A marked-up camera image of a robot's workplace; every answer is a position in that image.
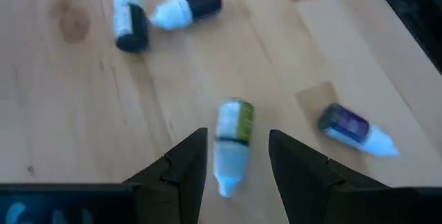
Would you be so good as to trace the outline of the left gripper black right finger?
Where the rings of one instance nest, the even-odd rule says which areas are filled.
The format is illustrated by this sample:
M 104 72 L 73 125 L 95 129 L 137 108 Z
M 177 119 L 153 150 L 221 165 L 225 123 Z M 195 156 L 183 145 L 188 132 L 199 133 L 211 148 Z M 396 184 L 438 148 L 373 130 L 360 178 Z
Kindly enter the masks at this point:
M 273 176 L 290 223 L 324 223 L 329 192 L 343 177 L 329 158 L 282 131 L 269 134 Z

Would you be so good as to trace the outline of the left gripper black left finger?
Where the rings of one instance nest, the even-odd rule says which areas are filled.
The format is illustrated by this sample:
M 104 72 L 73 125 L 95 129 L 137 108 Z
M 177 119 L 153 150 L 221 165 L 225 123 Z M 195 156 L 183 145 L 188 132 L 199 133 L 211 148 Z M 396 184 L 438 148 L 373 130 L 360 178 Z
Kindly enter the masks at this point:
M 197 224 L 207 173 L 208 129 L 199 128 L 125 180 L 138 223 Z

